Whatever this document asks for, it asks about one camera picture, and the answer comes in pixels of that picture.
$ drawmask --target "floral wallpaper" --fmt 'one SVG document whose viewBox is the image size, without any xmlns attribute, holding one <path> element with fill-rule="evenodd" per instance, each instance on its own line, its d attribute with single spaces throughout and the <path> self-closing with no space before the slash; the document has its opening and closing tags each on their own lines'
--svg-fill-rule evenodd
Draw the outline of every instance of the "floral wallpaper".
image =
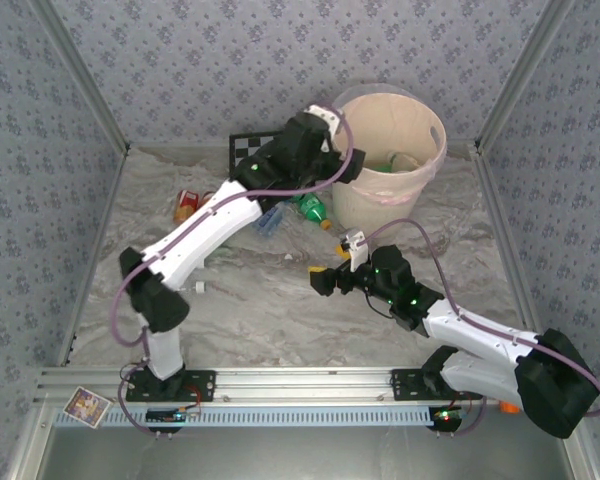
<svg viewBox="0 0 600 480">
<path fill-rule="evenodd" d="M 576 2 L 488 155 L 541 321 L 600 377 L 600 0 Z"/>
<path fill-rule="evenodd" d="M 25 0 L 0 2 L 0 479 L 66 332 L 118 156 Z"/>
<path fill-rule="evenodd" d="M 133 142 L 226 142 L 388 82 L 475 138 L 546 0 L 54 0 Z"/>
</svg>

